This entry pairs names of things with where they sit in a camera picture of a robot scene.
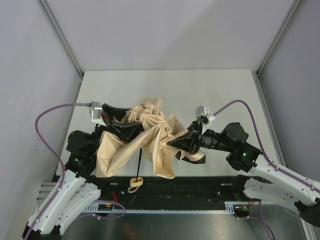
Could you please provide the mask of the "beige folding umbrella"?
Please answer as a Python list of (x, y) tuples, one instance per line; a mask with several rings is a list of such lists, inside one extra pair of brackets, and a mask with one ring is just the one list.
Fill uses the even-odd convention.
[(153, 173), (165, 179), (175, 178), (173, 161), (180, 150), (167, 145), (187, 133), (174, 114), (165, 115), (160, 98), (146, 98), (126, 112), (121, 123), (141, 123), (144, 129), (133, 141), (125, 143), (111, 132), (104, 131), (99, 141), (94, 175), (115, 176), (138, 150), (152, 162)]

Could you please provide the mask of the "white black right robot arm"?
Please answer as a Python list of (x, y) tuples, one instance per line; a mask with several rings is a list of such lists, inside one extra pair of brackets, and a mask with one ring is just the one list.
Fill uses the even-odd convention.
[(299, 214), (307, 223), (320, 225), (320, 183), (267, 159), (263, 151), (247, 142), (249, 135), (238, 122), (229, 123), (222, 132), (200, 129), (194, 121), (186, 134), (167, 145), (196, 154), (200, 148), (227, 152), (226, 161), (237, 175), (231, 185), (234, 197), (265, 200)]

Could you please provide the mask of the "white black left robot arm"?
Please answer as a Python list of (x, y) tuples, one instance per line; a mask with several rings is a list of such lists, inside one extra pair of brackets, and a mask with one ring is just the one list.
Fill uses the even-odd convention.
[(97, 166), (97, 151), (101, 146), (103, 133), (110, 133), (125, 143), (133, 141), (143, 126), (139, 122), (121, 123), (127, 108), (116, 108), (108, 104), (66, 103), (42, 112), (35, 120), (35, 131), (39, 138), (39, 120), (45, 114), (65, 107), (87, 107), (90, 119), (95, 123), (92, 133), (75, 130), (67, 138), (67, 163), (58, 161), (62, 174), (53, 190), (28, 219), (22, 234), (24, 240), (60, 240), (68, 226), (90, 203), (101, 196), (101, 188), (93, 183), (92, 174)]

